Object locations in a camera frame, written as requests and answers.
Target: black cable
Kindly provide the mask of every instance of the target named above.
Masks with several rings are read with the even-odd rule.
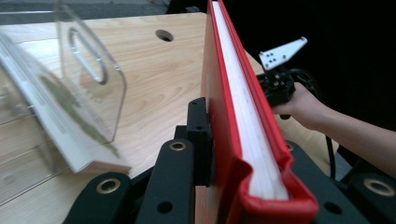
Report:
[[[302,83],[309,91],[311,91],[319,101],[321,101],[324,105],[324,99],[318,87],[318,83],[314,80],[314,78],[310,75],[308,71],[300,68],[290,69],[292,73],[292,77],[294,81],[298,81]],[[334,151],[332,147],[332,139],[325,134],[326,137],[326,145],[329,154],[329,162],[330,162],[330,178],[335,179],[335,157]]]

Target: bolt hole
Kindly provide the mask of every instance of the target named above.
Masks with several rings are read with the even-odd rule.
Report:
[[[183,150],[184,148],[186,148],[186,144],[184,144],[184,143],[182,143],[182,142],[175,142],[175,143],[172,143],[169,147],[170,147],[172,150],[174,150],[174,151],[181,151],[181,150]]]
[[[343,210],[340,208],[340,206],[335,203],[325,203],[324,208],[326,208],[327,211],[336,215],[340,215],[343,213]]]
[[[171,42],[174,40],[172,34],[165,30],[158,30],[155,32],[155,35],[158,36],[158,38],[160,38],[161,40],[166,42]]]
[[[172,211],[172,209],[173,209],[173,205],[169,202],[163,202],[158,204],[157,206],[157,211],[162,214],[169,213],[170,211]]]
[[[114,192],[116,189],[120,187],[121,182],[116,178],[109,178],[102,182],[100,182],[96,186],[96,191],[101,194],[108,194]]]
[[[395,195],[393,187],[380,180],[367,178],[364,179],[363,184],[367,189],[379,195],[386,197],[393,197]]]

